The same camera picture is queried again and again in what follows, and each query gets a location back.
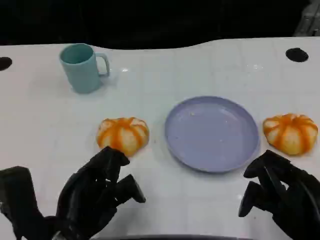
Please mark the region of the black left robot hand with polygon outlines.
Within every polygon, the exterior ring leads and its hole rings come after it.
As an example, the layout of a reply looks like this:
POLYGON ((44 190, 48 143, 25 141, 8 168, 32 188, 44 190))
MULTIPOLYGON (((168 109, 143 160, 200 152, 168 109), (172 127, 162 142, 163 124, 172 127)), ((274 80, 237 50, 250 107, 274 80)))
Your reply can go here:
POLYGON ((55 215, 66 240, 89 240, 107 226, 118 206, 130 199, 146 202, 131 174, 119 180, 121 167, 129 163, 124 153, 105 147, 71 175, 59 195, 55 215))

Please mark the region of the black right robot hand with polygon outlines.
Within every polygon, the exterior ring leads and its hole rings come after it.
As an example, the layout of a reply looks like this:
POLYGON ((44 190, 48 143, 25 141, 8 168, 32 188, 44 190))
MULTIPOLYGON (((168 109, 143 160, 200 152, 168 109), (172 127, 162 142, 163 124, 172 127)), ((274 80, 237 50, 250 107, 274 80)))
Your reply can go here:
POLYGON ((320 238, 320 182, 285 157, 266 150, 243 176, 250 181, 238 211, 243 218, 253 207, 272 214, 277 226, 293 240, 320 238))

